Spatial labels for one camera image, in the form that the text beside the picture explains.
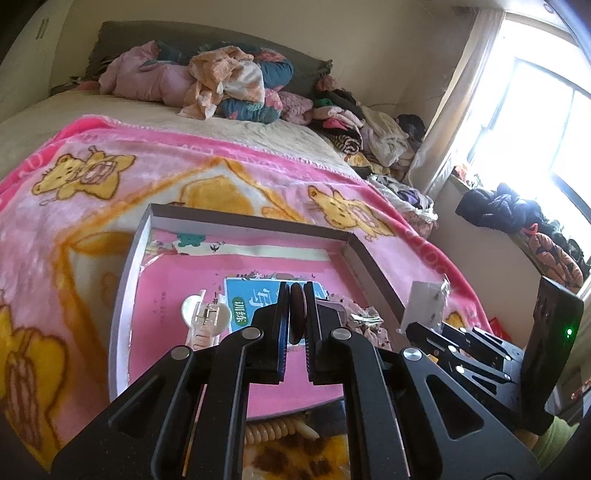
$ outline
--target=curtain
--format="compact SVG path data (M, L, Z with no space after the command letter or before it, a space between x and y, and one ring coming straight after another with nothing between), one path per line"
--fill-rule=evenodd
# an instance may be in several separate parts
M478 12L452 81L407 173L407 183L431 198L437 196L453 170L450 152L454 139L504 19L503 10L483 8Z

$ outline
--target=window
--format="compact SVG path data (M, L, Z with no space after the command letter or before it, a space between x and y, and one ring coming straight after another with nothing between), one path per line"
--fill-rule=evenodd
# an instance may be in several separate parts
M505 21L459 134L484 188L536 200L591 255L591 69L573 44Z

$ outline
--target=beige wall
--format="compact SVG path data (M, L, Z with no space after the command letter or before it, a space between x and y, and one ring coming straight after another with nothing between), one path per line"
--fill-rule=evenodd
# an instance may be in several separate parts
M40 6L2 61L0 122L49 95L54 53L72 1Z
M513 343L525 348L534 324L540 273L507 234L474 226L456 214L466 191L453 178L445 183L435 199L439 228L429 241L462 272L486 316L497 317Z
M403 101L432 116L473 22L455 16L450 7L440 13L415 0L74 0L51 84L84 72L106 20L184 21L241 31L332 59L334 76L363 103L387 103L380 108L394 113L392 104ZM417 85L408 89L416 79Z

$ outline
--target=mattress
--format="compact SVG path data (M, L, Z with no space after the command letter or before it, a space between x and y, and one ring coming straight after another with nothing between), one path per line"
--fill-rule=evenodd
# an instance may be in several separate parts
M0 179L63 127L91 113L159 130L227 140L287 158L303 158L338 173L356 176L335 149L307 127L283 120L268 125L225 118L201 121L179 116L178 109L159 103L71 90L43 100L0 124L3 149Z

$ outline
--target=yellow bear cartoon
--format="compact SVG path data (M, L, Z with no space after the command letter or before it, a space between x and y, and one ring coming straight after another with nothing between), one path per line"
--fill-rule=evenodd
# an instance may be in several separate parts
M33 195L57 190L56 200L67 200L76 192L84 192L109 200L119 186L119 172L129 168L134 155L106 155L92 146L90 158L81 160L70 154L62 155L56 166L43 174L42 181L33 186Z
M332 195L327 195L313 185L308 187L308 196L323 211L326 221L339 230L359 227L365 233L365 239L370 242L378 235L396 236L388 225L378 220L369 207L359 200L347 200L334 189Z
M14 329L3 293L0 290L0 411L49 470L61 447L52 413L66 374L66 346L33 327Z

